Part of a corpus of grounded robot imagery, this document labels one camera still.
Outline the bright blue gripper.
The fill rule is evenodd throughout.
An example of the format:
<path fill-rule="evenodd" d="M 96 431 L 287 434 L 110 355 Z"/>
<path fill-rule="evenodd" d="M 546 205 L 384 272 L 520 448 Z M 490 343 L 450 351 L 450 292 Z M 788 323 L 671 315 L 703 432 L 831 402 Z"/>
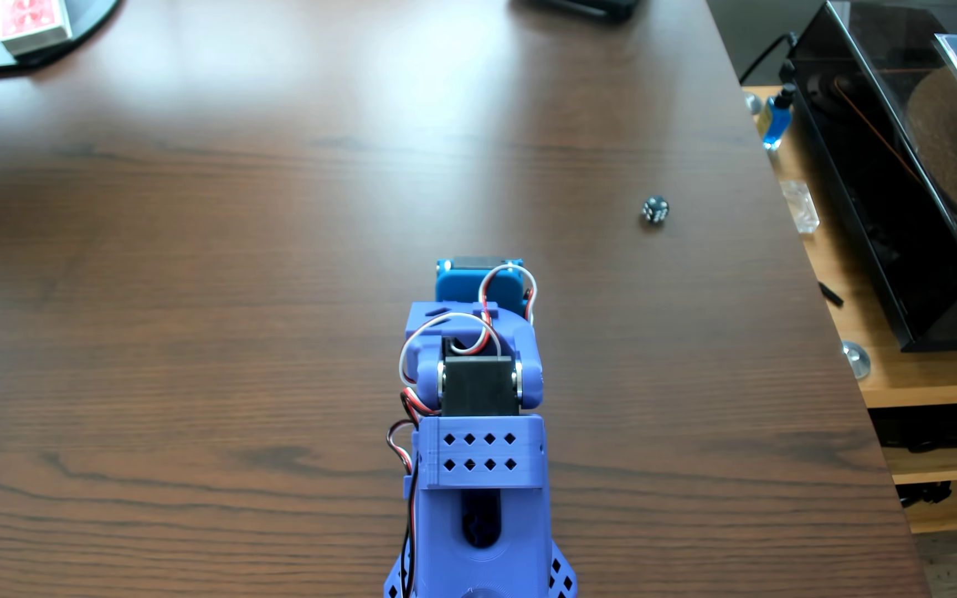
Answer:
<path fill-rule="evenodd" d="M 457 256 L 439 260 L 435 280 L 435 300 L 473 303 L 488 271 L 503 264 L 522 264 L 503 256 Z M 486 291 L 486 298 L 518 315 L 525 307 L 524 275 L 517 268 L 506 268 L 495 274 Z"/>

